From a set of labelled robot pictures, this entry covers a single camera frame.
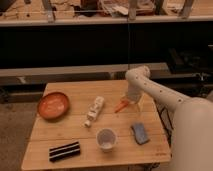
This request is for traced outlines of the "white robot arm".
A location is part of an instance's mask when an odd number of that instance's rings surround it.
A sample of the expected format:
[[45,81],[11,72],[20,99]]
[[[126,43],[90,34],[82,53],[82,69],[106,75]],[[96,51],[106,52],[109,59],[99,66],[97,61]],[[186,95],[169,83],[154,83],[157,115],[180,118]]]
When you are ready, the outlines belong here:
[[125,78],[130,101],[145,92],[174,113],[169,171],[213,171],[213,102],[152,81],[147,66],[128,70]]

